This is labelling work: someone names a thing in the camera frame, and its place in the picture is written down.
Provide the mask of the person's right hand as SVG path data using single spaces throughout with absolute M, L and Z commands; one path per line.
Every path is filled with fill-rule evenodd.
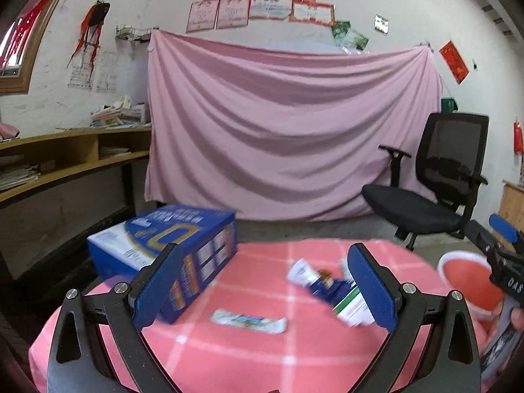
M 524 309 L 513 308 L 512 314 L 511 314 L 511 322 L 515 330 L 523 332 L 524 331 Z

